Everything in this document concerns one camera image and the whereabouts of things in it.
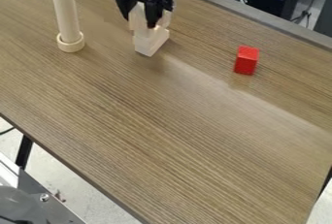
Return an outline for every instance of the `wooden table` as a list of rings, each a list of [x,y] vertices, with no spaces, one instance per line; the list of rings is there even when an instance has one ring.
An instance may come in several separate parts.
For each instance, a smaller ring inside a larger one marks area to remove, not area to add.
[[[330,50],[177,0],[146,58],[114,0],[78,7],[87,46],[67,54],[51,0],[0,0],[3,116],[144,223],[305,221],[332,161]],[[232,72],[242,44],[253,77]]]

